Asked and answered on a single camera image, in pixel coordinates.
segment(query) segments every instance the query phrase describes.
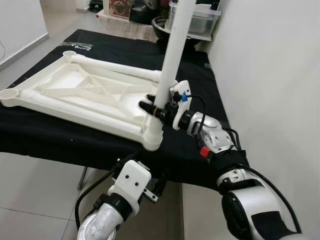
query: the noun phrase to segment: table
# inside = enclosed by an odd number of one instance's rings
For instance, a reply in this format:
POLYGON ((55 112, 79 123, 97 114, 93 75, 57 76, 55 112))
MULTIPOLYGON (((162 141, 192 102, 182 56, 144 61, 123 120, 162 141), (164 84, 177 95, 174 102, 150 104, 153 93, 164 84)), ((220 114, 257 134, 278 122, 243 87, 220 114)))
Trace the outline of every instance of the table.
MULTIPOLYGON (((65 42, 92 44, 91 50, 60 45, 27 71, 10 87, 28 79, 62 56, 67 50, 87 57, 150 70, 161 70, 165 49, 152 42, 133 40, 78 29, 65 42)), ((214 73, 204 52, 189 49, 182 56, 176 79, 189 80, 193 94, 206 101, 207 114, 228 127, 228 119, 217 89, 214 73)), ((194 111, 202 105, 196 99, 191 103, 194 111)), ((109 170, 117 158, 140 151, 137 159, 150 168, 157 178, 167 172, 168 179, 207 188, 215 187, 215 175, 200 156, 195 140, 184 131, 164 126, 163 142, 155 152, 142 145, 62 120, 23 107, 4 107, 0 104, 0 151, 63 163, 109 170)))

